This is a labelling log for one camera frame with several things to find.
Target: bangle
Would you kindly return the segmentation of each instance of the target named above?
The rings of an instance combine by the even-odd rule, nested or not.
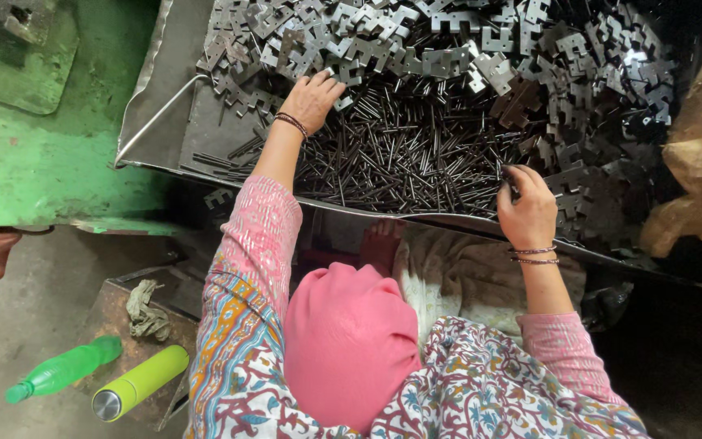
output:
[[[551,247],[546,247],[546,248],[536,248],[534,250],[516,250],[515,248],[512,247],[508,250],[508,253],[515,253],[515,254],[548,253],[556,248],[557,248],[556,245],[552,245]]]
[[[307,130],[305,129],[305,126],[303,126],[297,119],[294,119],[292,116],[286,113],[278,113],[275,115],[275,118],[294,125],[299,132],[302,133],[303,137],[305,137],[305,141],[307,141]]]
[[[518,263],[528,263],[528,264],[559,264],[559,259],[519,259],[518,257],[514,256],[511,258],[512,261],[518,262]]]

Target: hand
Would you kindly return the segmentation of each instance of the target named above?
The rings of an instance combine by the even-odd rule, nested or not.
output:
[[[297,119],[312,135],[324,125],[324,119],[332,104],[346,90],[346,85],[332,79],[328,70],[322,70],[313,78],[303,76],[297,81],[280,112]]]
[[[521,197],[511,202],[511,186],[498,192],[498,219],[502,233],[516,250],[551,247],[557,223],[557,203],[544,179],[525,165],[506,166]]]

